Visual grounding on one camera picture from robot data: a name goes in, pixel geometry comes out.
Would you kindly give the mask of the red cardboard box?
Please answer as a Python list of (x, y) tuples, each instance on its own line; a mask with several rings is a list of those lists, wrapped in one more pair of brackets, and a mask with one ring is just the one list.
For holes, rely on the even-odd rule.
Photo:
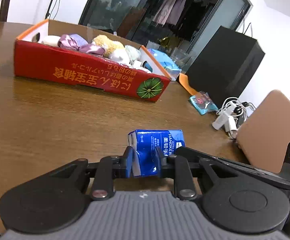
[[(78, 34), (91, 42), (98, 35), (129, 45), (140, 51), (140, 62), (152, 68), (131, 68), (106, 57), (60, 48), (42, 43), (43, 38), (62, 34)], [(138, 43), (102, 30), (56, 20), (44, 20), (16, 37), (14, 74), (21, 77), (84, 85), (106, 92), (156, 102), (168, 87), (171, 77), (154, 56)]]

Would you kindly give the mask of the tan leather chair back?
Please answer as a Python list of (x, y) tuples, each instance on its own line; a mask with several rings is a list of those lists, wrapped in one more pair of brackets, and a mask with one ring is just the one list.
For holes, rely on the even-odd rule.
[(238, 128), (236, 142), (252, 166), (280, 173), (290, 143), (290, 98), (271, 91)]

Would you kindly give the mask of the yellow white plush toy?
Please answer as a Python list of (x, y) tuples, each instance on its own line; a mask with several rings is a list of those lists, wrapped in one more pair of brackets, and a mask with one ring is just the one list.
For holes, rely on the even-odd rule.
[(110, 40), (106, 35), (98, 35), (92, 40), (92, 44), (103, 48), (104, 56), (109, 60), (129, 65), (129, 55), (121, 42)]

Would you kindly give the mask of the teal snack packet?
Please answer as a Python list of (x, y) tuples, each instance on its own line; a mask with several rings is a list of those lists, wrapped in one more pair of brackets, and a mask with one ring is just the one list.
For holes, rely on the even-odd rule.
[(189, 98), (189, 102), (194, 106), (200, 115), (218, 111), (218, 107), (205, 92), (197, 92), (197, 94)]

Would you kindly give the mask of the blue tissue pack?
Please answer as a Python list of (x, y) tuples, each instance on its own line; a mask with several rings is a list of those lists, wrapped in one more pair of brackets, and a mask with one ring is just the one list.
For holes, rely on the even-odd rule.
[(133, 148), (132, 173), (134, 177), (155, 176), (160, 170), (160, 158), (156, 149), (164, 156), (174, 154), (177, 148), (185, 146), (183, 131), (137, 129), (127, 135)]

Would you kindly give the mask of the pink satin cloth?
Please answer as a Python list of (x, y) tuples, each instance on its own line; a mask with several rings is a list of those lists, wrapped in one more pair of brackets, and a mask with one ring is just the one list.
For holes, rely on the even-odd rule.
[(105, 49), (93, 43), (88, 43), (79, 34), (63, 34), (58, 40), (57, 45), (63, 49), (74, 50), (86, 54), (104, 56)]

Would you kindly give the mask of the blue plastic wipes bag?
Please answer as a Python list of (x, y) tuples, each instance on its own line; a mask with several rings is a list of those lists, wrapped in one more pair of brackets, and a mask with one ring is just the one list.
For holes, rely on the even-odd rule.
[(152, 48), (148, 49), (148, 51), (169, 73), (169, 75), (172, 78), (172, 81), (176, 81), (181, 72), (181, 68), (166, 53)]

